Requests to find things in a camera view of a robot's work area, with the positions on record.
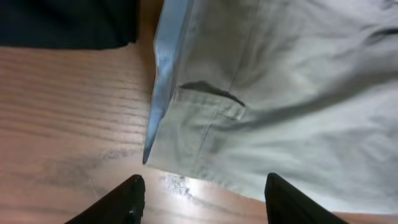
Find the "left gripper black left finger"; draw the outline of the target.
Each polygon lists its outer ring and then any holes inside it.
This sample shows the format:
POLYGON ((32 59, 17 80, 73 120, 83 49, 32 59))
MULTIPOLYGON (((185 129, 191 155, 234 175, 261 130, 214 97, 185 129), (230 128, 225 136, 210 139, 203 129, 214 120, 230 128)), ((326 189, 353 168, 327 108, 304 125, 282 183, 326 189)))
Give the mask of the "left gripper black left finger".
POLYGON ((146 185, 133 175, 65 224, 141 224, 146 185))

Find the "khaki green shorts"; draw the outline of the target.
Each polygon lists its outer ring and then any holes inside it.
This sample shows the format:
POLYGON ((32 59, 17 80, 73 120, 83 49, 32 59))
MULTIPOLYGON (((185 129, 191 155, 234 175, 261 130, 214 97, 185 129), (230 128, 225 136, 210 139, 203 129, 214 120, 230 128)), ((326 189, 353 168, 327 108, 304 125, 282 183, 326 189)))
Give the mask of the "khaki green shorts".
POLYGON ((397 2, 164 2, 143 163, 264 199, 397 212, 397 2))

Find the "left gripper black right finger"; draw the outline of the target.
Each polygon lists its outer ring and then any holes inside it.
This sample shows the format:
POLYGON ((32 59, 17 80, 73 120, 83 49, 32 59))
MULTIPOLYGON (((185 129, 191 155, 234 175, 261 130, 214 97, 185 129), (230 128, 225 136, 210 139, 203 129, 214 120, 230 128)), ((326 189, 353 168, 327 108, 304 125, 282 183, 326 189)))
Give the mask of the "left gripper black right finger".
POLYGON ((267 175, 264 195, 269 224, 348 224, 276 173, 267 175))

